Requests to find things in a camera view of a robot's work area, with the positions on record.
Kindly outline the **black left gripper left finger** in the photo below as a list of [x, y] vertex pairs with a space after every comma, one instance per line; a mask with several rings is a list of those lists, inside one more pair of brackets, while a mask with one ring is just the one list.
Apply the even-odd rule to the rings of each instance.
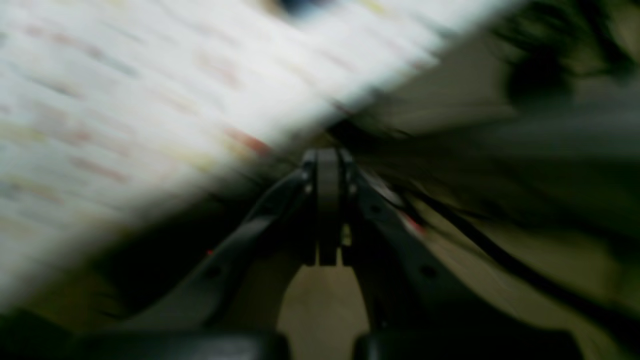
[[314, 265], [320, 155], [270, 187], [242, 223], [160, 300], [79, 338], [68, 360], [290, 360], [277, 330], [285, 293]]

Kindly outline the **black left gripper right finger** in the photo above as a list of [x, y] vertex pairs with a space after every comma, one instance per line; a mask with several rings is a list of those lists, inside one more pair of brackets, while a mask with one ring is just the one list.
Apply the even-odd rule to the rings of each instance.
[[507, 315], [412, 234], [344, 150], [318, 151], [318, 264], [356, 276], [369, 331], [355, 360], [581, 360], [566, 331]]

